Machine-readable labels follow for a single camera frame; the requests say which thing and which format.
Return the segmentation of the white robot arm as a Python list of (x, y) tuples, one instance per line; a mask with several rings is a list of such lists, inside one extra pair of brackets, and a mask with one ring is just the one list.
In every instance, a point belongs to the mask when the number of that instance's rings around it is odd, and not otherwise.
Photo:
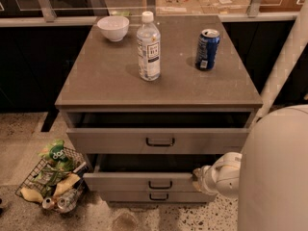
[(195, 169), (192, 179), (201, 193), (239, 201), (238, 231), (308, 231), (308, 105), (261, 118), (241, 152)]

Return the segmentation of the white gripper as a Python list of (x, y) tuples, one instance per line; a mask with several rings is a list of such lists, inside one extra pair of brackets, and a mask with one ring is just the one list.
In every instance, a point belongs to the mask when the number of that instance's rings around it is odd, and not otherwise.
[(208, 195), (215, 195), (218, 193), (216, 186), (218, 174), (214, 167), (204, 166), (202, 168), (195, 168), (192, 171), (192, 174), (195, 177), (198, 177), (198, 183), (194, 181), (192, 182), (193, 187), (198, 192), (206, 193)]

